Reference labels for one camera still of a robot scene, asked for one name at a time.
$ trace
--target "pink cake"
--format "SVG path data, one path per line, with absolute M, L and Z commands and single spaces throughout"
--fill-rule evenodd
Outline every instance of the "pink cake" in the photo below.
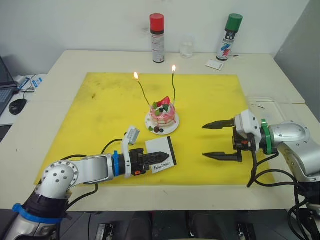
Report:
M 168 127 L 175 123 L 176 109 L 166 96 L 159 102 L 154 102 L 150 108 L 151 120 L 158 127 Z

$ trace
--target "lit candle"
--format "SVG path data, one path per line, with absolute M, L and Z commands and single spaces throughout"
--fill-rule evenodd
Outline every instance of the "lit candle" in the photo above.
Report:
M 138 82 L 138 84 L 140 85 L 141 87 L 141 90 L 142 90 L 142 93 L 143 93 L 143 96 L 144 96 L 144 99 L 146 100 L 146 102 L 148 103 L 148 105 L 150 106 L 150 103 L 146 97 L 146 94 L 145 94 L 145 91 L 144 91 L 144 88 L 142 87 L 141 83 L 139 82 L 139 76 L 138 76 L 138 73 L 135 71 L 133 73 L 133 76 L 134 76 L 134 79 Z
M 173 90 L 174 90 L 173 103 L 176 100 L 176 88 L 175 88 L 175 85 L 174 85 L 175 71 L 176 71 L 176 65 L 173 65 L 172 66 L 172 87 L 173 87 Z

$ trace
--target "blue ring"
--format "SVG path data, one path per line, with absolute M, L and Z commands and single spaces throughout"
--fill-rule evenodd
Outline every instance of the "blue ring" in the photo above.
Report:
M 26 212 L 24 208 L 21 206 L 21 204 L 16 203 L 12 211 L 19 213 L 24 219 L 27 219 L 34 223 L 40 223 L 40 224 L 58 224 L 61 223 L 63 218 L 45 218 L 45 217 L 38 217 L 31 215 L 30 213 Z
M 119 155 L 118 151 L 114 151 L 112 156 L 113 162 L 114 162 L 114 176 L 119 176 Z

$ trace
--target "laptop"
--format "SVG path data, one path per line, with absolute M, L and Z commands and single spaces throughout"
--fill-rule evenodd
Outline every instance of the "laptop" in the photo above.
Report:
M 0 116 L 17 91 L 17 84 L 0 56 Z

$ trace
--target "yellow mat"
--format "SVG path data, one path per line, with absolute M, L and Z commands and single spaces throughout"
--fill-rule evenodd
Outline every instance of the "yellow mat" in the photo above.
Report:
M 145 94 L 152 104 L 173 98 L 171 74 L 140 74 Z M 243 162 L 223 162 L 202 153 L 234 153 L 232 128 L 202 129 L 217 120 L 228 120 L 248 108 L 235 75 L 175 75 L 176 112 L 180 125 L 170 134 L 177 165 L 159 173 L 117 177 L 102 185 L 243 185 L 250 178 L 251 155 Z M 113 139 L 122 138 L 130 125 L 140 129 L 136 145 L 158 138 L 145 127 L 149 107 L 132 73 L 88 73 L 43 162 L 35 183 L 50 163 L 73 154 L 96 155 Z M 106 152 L 121 151 L 120 142 Z M 264 157 L 259 153 L 258 159 Z M 265 163 L 260 171 L 268 168 Z M 273 182 L 265 175 L 260 180 Z

